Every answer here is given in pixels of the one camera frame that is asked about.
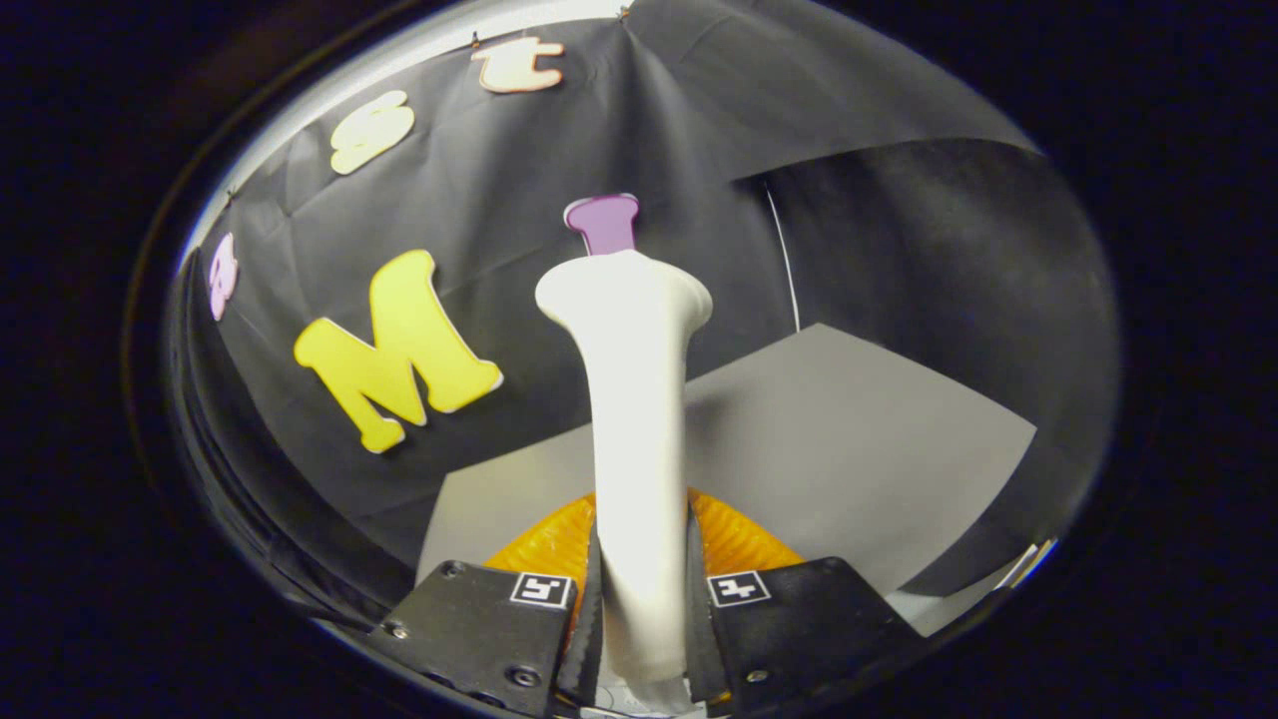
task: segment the yellow foam letter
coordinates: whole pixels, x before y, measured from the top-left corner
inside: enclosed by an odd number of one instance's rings
[[[392,89],[337,123],[330,140],[336,149],[328,161],[332,171],[349,175],[404,139],[414,120],[413,109],[401,106],[406,101],[406,92]]]
[[[477,358],[443,313],[433,273],[435,259],[424,249],[377,269],[368,286],[376,346],[327,317],[311,322],[293,345],[298,364],[320,375],[369,452],[381,455],[404,441],[404,428],[382,418],[369,400],[426,425],[414,368],[426,381],[427,401],[440,412],[455,412],[501,387],[497,365]]]
[[[483,60],[479,84],[492,92],[535,92],[555,87],[564,79],[558,70],[538,70],[541,55],[562,55],[558,42],[542,42],[535,37],[520,37],[470,55]]]

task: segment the white plastic object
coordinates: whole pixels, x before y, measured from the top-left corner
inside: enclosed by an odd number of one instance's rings
[[[535,295],[576,341],[590,388],[608,662],[631,687],[668,686],[686,668],[685,354],[709,290],[626,249],[553,267]]]

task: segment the screw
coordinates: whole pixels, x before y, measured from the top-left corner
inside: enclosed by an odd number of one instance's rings
[[[542,678],[532,669],[511,667],[506,670],[506,678],[521,687],[535,687],[542,683]]]

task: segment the black panel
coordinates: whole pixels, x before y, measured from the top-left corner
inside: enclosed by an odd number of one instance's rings
[[[923,641],[842,559],[758,579],[768,599],[754,591],[745,604],[712,603],[734,716],[789,714],[787,702],[801,706],[824,685],[873,673]]]
[[[514,602],[521,575],[445,562],[369,635],[373,649],[445,686],[529,716],[550,709],[576,582],[562,607]]]

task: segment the white cable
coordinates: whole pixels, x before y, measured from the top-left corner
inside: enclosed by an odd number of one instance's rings
[[[772,221],[777,223],[777,239],[781,240],[781,257],[786,261],[786,280],[790,281],[790,305],[795,309],[795,331],[803,329],[799,323],[799,299],[795,296],[795,277],[790,272],[790,252],[786,250],[786,235],[781,231],[781,217],[777,215],[777,203],[772,201],[772,189],[768,183],[763,183],[763,190],[768,193],[768,206],[772,207]]]

